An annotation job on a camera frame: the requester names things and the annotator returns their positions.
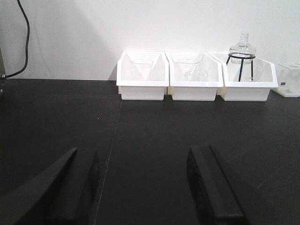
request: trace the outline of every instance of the black countertop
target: black countertop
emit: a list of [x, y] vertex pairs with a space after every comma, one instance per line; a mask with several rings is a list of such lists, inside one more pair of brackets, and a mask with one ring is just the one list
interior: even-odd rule
[[2, 85], [0, 195], [71, 147], [92, 147], [104, 182], [97, 224], [195, 225], [188, 150], [210, 144], [252, 225], [300, 223], [299, 98], [121, 101], [110, 81]]

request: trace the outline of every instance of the ring stand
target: ring stand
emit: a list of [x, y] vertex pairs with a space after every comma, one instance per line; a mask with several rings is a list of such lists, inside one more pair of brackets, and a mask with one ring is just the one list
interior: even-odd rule
[[[245, 55], [245, 57], [241, 57], [241, 56], [235, 56], [235, 54], [241, 54], [241, 55]], [[248, 54], [248, 53], [240, 53], [240, 52], [233, 52], [233, 53], [229, 53], [228, 54], [228, 59], [226, 62], [226, 65], [228, 65], [229, 59], [230, 58], [235, 58], [235, 59], [241, 59], [242, 62], [240, 64], [240, 75], [239, 75], [239, 82], [240, 82], [240, 78], [242, 77], [242, 71], [243, 71], [243, 64], [244, 64], [244, 60], [251, 60], [255, 58], [255, 55], [253, 54]], [[253, 79], [253, 60], [251, 61], [251, 78]]]

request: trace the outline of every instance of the storage bin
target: storage bin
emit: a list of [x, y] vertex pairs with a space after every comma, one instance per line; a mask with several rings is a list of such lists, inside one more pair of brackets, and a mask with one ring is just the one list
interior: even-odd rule
[[283, 97], [300, 97], [300, 63], [279, 64], [278, 88], [272, 90]]
[[210, 55], [222, 63], [224, 87], [219, 88], [217, 94], [225, 101], [266, 101], [270, 89], [278, 86], [275, 66], [271, 62], [253, 59], [253, 78], [251, 64], [244, 64], [239, 82], [240, 64], [229, 61], [226, 65], [227, 53]]
[[214, 101], [223, 86], [222, 65], [207, 53], [167, 52], [170, 66], [168, 94], [173, 100]]
[[123, 52], [117, 65], [117, 86], [124, 100], [163, 100], [169, 66], [163, 52]]

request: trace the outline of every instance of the glass flask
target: glass flask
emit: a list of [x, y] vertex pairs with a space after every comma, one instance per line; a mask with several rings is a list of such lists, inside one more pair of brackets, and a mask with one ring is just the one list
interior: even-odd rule
[[[241, 34], [239, 43], [230, 47], [230, 53], [235, 53], [233, 55], [238, 57], [249, 57], [250, 54], [255, 55], [256, 49], [248, 42], [248, 38], [249, 34]], [[235, 59], [233, 57], [230, 59], [232, 63], [241, 64], [242, 59]], [[250, 64], [251, 61], [252, 59], [244, 60], [244, 64]]]

